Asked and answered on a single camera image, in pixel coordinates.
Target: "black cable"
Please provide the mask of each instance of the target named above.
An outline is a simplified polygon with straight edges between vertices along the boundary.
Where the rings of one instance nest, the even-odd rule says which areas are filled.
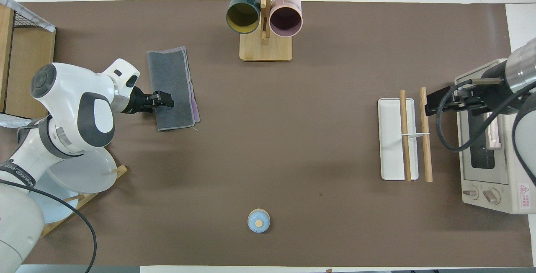
[[[446,92],[446,94],[443,96],[437,108],[437,117],[436,117],[437,136],[439,137],[439,140],[441,141],[441,143],[446,147],[446,149],[455,153],[461,152],[464,149],[467,149],[468,147],[470,147],[478,139],[478,137],[480,137],[480,135],[486,131],[486,128],[501,113],[501,111],[503,111],[506,107],[508,107],[508,105],[512,101],[521,97],[523,94],[528,93],[529,90],[536,88],[536,82],[533,82],[532,84],[510,95],[500,105],[498,105],[498,107],[494,111],[492,111],[492,114],[486,120],[484,120],[484,123],[481,124],[477,128],[477,130],[471,134],[471,136],[469,136],[469,140],[466,143],[463,143],[461,147],[453,147],[446,141],[445,136],[443,134],[443,130],[441,129],[441,114],[443,112],[443,108],[445,107],[446,100],[450,97],[450,95],[452,95],[454,91],[459,90],[461,87],[465,85],[470,85],[472,83],[473,83],[472,80],[465,80],[465,82],[460,82],[459,84],[452,86],[452,88],[450,88],[450,90],[448,90],[448,92]]]
[[[519,153],[519,150],[517,149],[517,144],[515,143],[515,134],[517,132],[517,125],[527,114],[534,111],[535,109],[534,106],[531,107],[531,104],[530,104],[531,102],[532,101],[530,99],[527,99],[523,107],[521,107],[520,109],[521,113],[518,113],[515,116],[515,120],[513,121],[513,127],[512,127],[512,145],[513,145],[513,151],[515,152],[517,159],[521,163],[521,166],[523,166],[528,177],[530,178],[534,186],[536,186],[536,176],[534,175],[534,173],[532,173],[532,170],[528,167],[525,160],[521,158],[521,154]]]
[[[82,213],[80,213],[80,211],[78,211],[73,206],[69,205],[69,203],[65,202],[63,199],[60,199],[57,196],[51,195],[50,193],[40,191],[39,189],[34,189],[34,188],[26,186],[26,185],[21,185],[21,184],[18,184],[18,183],[13,183],[13,182],[2,180],[2,179],[0,179],[0,183],[10,185],[10,186],[14,186],[14,187],[19,187],[21,189],[26,189],[27,191],[33,191],[35,193],[39,193],[40,195],[44,195],[45,197],[49,197],[49,198],[51,198],[51,199],[53,199],[53,200],[55,200],[57,202],[62,203],[63,206],[65,206],[65,207],[69,208],[70,210],[72,210],[72,212],[74,212],[77,216],[80,216],[80,218],[82,220],[84,220],[84,223],[86,223],[86,225],[90,229],[91,236],[93,237],[93,255],[91,257],[90,264],[88,265],[88,268],[86,269],[86,273],[88,273],[91,270],[91,267],[93,266],[93,263],[95,262],[95,257],[96,257],[96,254],[97,254],[97,236],[95,235],[95,230],[93,229],[90,221],[88,221],[88,219],[86,219],[86,217]]]

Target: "wooden cabinet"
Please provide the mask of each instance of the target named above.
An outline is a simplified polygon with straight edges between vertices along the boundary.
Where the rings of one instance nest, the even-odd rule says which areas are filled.
[[[37,26],[14,27],[16,20],[11,8],[0,5],[0,111],[43,117],[46,108],[30,95],[30,85],[38,69],[54,58],[56,32]]]

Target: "warning label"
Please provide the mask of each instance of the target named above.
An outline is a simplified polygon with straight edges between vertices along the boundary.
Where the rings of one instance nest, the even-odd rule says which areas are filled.
[[[521,209],[531,208],[531,193],[528,191],[528,184],[519,184],[519,206]]]

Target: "wooden mug tree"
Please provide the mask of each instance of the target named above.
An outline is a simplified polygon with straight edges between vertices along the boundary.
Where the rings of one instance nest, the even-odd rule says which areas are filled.
[[[252,33],[240,34],[240,59],[251,62],[287,62],[292,59],[292,37],[270,36],[272,0],[260,0],[260,23]]]

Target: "white plate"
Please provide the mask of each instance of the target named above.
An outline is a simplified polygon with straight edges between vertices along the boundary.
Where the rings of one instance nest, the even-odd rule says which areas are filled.
[[[406,98],[407,131],[416,133],[415,105]],[[384,180],[404,180],[404,155],[402,154],[402,126],[400,126],[400,98],[378,100],[379,158],[381,177]],[[417,138],[409,138],[411,179],[419,177],[417,162]]]
[[[52,180],[52,178],[48,176],[48,174],[44,174],[37,181],[35,189],[50,193],[51,195],[54,195],[60,199],[66,199],[78,195],[73,191],[61,187],[58,183]],[[56,221],[65,219],[67,218],[67,216],[72,214],[72,211],[65,205],[54,201],[49,197],[45,197],[44,195],[40,195],[39,193],[34,193],[32,191],[28,193],[28,196],[32,198],[43,211],[44,222],[46,224],[54,223]],[[67,203],[76,208],[76,205],[78,204],[78,199],[74,199]]]
[[[48,174],[61,186],[76,193],[100,193],[117,179],[117,166],[110,153],[100,147],[80,157],[50,166]]]

